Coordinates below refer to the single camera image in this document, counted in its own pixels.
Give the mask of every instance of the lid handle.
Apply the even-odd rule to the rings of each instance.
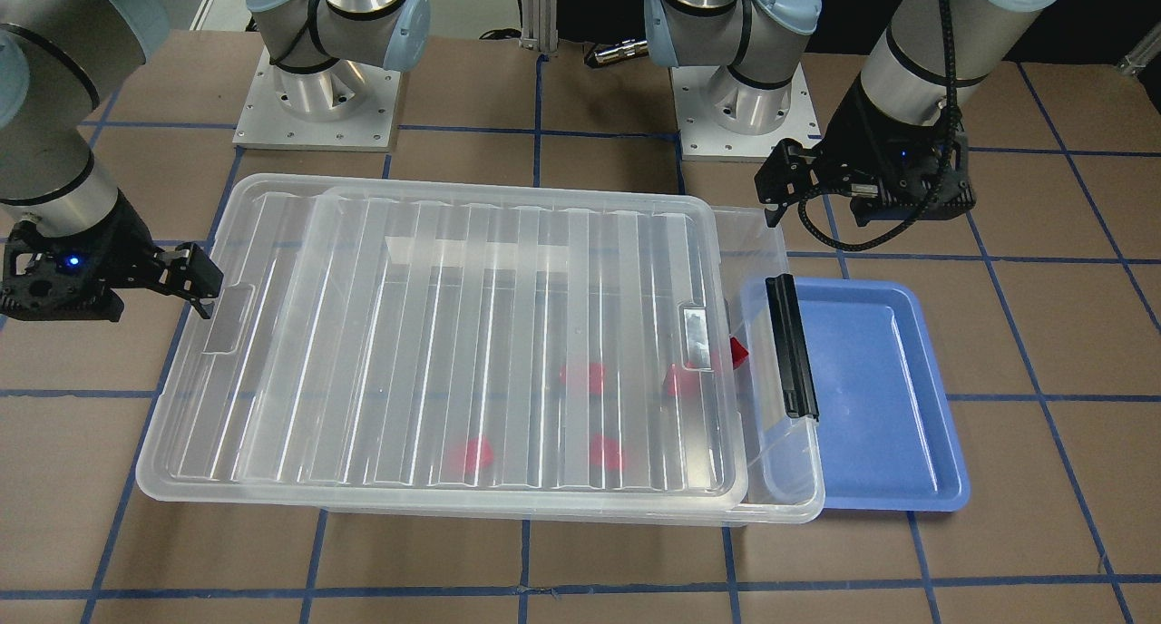
[[[783,380],[786,414],[791,417],[809,416],[819,419],[819,402],[814,395],[810,359],[806,350],[802,314],[799,310],[794,277],[783,273],[766,278],[770,299],[770,320],[774,327],[778,346],[778,372]]]

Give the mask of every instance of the transparent plastic container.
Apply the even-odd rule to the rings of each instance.
[[[186,323],[138,483],[161,500],[376,512],[809,519],[822,502],[814,421],[740,404],[755,387],[780,393],[766,363],[730,363],[731,322],[751,358],[776,363],[769,315],[755,336],[728,314],[743,274],[785,268],[780,232],[741,228],[760,214],[684,196],[247,178],[211,251],[222,296],[211,321]],[[723,218],[737,225],[726,259]],[[766,494],[748,450],[805,454],[788,466],[801,476]]]

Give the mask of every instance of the plastic storage box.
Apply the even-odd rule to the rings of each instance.
[[[222,296],[186,323],[137,466],[156,499],[687,524],[822,508],[816,421],[786,410],[770,311],[740,308],[786,272],[759,209],[254,175],[212,257]]]

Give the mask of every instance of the tiled table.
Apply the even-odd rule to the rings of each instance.
[[[266,171],[756,205],[755,166],[680,160],[665,71],[576,45],[433,41],[390,157],[243,153],[260,46],[174,33],[82,128],[158,239],[207,239]],[[861,58],[805,65],[825,123]],[[1111,69],[1004,63],[966,121],[969,217],[859,254],[786,220],[796,273],[918,294],[962,511],[724,531],[154,502],[131,467],[182,308],[128,292],[118,325],[2,323],[0,622],[1161,622],[1161,116]]]

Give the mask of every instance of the brown tile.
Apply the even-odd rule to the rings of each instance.
[[[1161,624],[1161,584],[1122,583],[1120,590],[1137,624]]]
[[[529,135],[399,132],[391,179],[532,186]]]
[[[542,66],[546,130],[582,132],[676,132],[669,70],[649,59],[605,69],[584,65],[584,46],[561,42]]]
[[[520,522],[331,514],[318,586],[514,586]]]
[[[1031,393],[987,267],[979,261],[848,259],[854,279],[896,281],[920,299],[947,393]]]
[[[546,136],[540,184],[557,188],[677,193],[673,144],[652,138]]]
[[[1001,62],[964,105],[964,128],[972,145],[1059,148],[1019,69],[1011,62]]]
[[[757,164],[737,162],[683,162],[682,175],[685,178],[685,192],[695,195],[711,205],[722,205],[727,207],[760,207],[758,196],[753,188],[753,174],[758,173]],[[823,227],[823,231],[830,232],[825,227],[827,208],[822,200],[812,200],[807,206],[810,218]],[[798,217],[798,210],[786,214],[779,223],[783,234],[786,236],[786,248],[788,250],[803,252],[828,252],[831,251],[824,244],[819,243],[806,229]]]
[[[1161,573],[1161,410],[1158,404],[1050,406],[1117,572]]]
[[[918,579],[907,518],[897,512],[825,510],[803,526],[735,529],[738,581]]]
[[[989,254],[1113,257],[1062,155],[976,152],[971,164],[972,217]]]
[[[972,497],[920,516],[931,575],[1095,574],[1099,557],[1040,406],[954,403]]]
[[[721,530],[533,522],[529,583],[699,583],[726,580]]]
[[[830,116],[838,109],[838,103],[858,78],[866,62],[864,55],[823,55],[808,52],[802,56],[802,72],[806,74],[806,86],[810,92],[814,113],[825,134]]]
[[[989,586],[939,588],[945,624],[1095,624],[1124,622],[1111,586]]]
[[[752,624],[925,624],[931,622],[921,589],[742,593],[742,619]]]
[[[237,123],[261,50],[257,33],[170,33],[125,80],[109,120]]]
[[[842,279],[843,270],[838,267],[837,258],[791,257],[791,272],[794,277],[824,277]]]
[[[399,123],[534,128],[536,53],[511,41],[432,37],[408,74]]]
[[[860,228],[851,214],[850,200],[841,196],[831,196],[830,200],[839,239],[844,243],[871,241],[899,224],[899,221],[879,221]],[[823,228],[823,231],[829,231],[825,229],[825,222],[815,221],[815,224]],[[872,251],[904,254],[979,254],[980,246],[975,243],[975,235],[972,234],[967,218],[959,217],[950,221],[920,221]]]
[[[0,354],[0,386],[157,388],[185,302],[140,289],[118,289],[117,294],[125,302],[120,323],[14,320],[5,323],[0,331],[0,346],[6,351]]]
[[[75,624],[84,611],[82,600],[0,601],[0,622],[3,624]]]
[[[301,588],[318,510],[158,502],[134,488],[106,588]]]
[[[704,624],[729,622],[726,593],[551,595],[528,598],[529,624]]]
[[[1104,64],[1024,70],[1069,150],[1161,151],[1161,114],[1137,78]]]
[[[1134,265],[1132,268],[1137,285],[1140,285],[1149,307],[1158,317],[1161,317],[1161,265]]]
[[[104,600],[96,602],[93,624],[295,624],[301,611],[298,598]]]
[[[1075,157],[1076,167],[1120,252],[1161,258],[1161,158]]]
[[[1161,337],[1124,268],[996,264],[1004,295],[1048,394],[1161,394]]]
[[[517,619],[517,597],[367,597],[316,598],[310,608],[311,624],[428,624],[471,622],[511,624]]]
[[[0,589],[92,586],[147,410],[147,400],[0,399]]]
[[[247,150],[238,165],[237,180],[254,173],[382,178],[385,156],[374,152],[323,152],[298,150]]]
[[[209,234],[235,149],[231,130],[104,128],[98,158],[157,239]]]

